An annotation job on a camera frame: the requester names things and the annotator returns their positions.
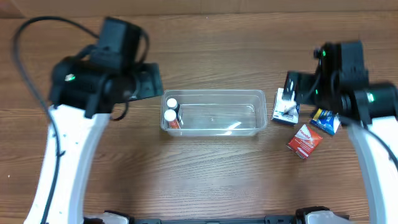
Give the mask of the white blue medicine box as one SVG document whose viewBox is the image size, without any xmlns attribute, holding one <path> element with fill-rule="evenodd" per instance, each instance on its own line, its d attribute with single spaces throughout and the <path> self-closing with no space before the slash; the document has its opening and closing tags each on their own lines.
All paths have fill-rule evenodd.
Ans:
<svg viewBox="0 0 398 224">
<path fill-rule="evenodd" d="M 300 105 L 292 100 L 283 100 L 283 88 L 278 88 L 275 94 L 274 108 L 271 120 L 284 124 L 295 125 L 299 121 Z"/>
</svg>

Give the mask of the black bottle white cap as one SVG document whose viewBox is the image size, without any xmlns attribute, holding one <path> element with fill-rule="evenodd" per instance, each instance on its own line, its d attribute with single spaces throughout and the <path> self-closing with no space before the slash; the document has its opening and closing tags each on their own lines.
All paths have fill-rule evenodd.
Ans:
<svg viewBox="0 0 398 224">
<path fill-rule="evenodd" d="M 169 98 L 167 100 L 167 107 L 170 110 L 174 110 L 176 113 L 178 113 L 180 109 L 180 104 L 177 102 L 175 98 Z"/>
</svg>

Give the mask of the orange tube white cap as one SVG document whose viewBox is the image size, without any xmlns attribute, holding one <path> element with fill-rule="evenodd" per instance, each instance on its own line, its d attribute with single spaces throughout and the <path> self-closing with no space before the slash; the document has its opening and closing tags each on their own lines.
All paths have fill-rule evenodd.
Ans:
<svg viewBox="0 0 398 224">
<path fill-rule="evenodd" d="M 170 128 L 180 129 L 177 113 L 174 110 L 166 110 L 164 112 L 164 119 L 168 122 Z"/>
</svg>

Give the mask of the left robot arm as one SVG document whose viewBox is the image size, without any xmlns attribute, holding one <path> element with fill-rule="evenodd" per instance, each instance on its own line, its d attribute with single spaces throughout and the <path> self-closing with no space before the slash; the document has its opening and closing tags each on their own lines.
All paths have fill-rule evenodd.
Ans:
<svg viewBox="0 0 398 224">
<path fill-rule="evenodd" d="M 157 63 L 113 70 L 67 57 L 57 64 L 45 155 L 25 223 L 133 223 L 133 217 L 118 212 L 84 216 L 86 186 L 115 104 L 162 93 Z"/>
</svg>

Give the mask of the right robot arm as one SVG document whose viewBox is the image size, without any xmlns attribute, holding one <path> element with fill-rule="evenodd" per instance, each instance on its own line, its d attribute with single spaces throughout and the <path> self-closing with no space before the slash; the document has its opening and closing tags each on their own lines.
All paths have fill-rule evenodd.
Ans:
<svg viewBox="0 0 398 224">
<path fill-rule="evenodd" d="M 284 93 L 334 112 L 358 155 L 371 223 L 397 223 L 397 88 L 358 72 L 288 72 Z"/>
</svg>

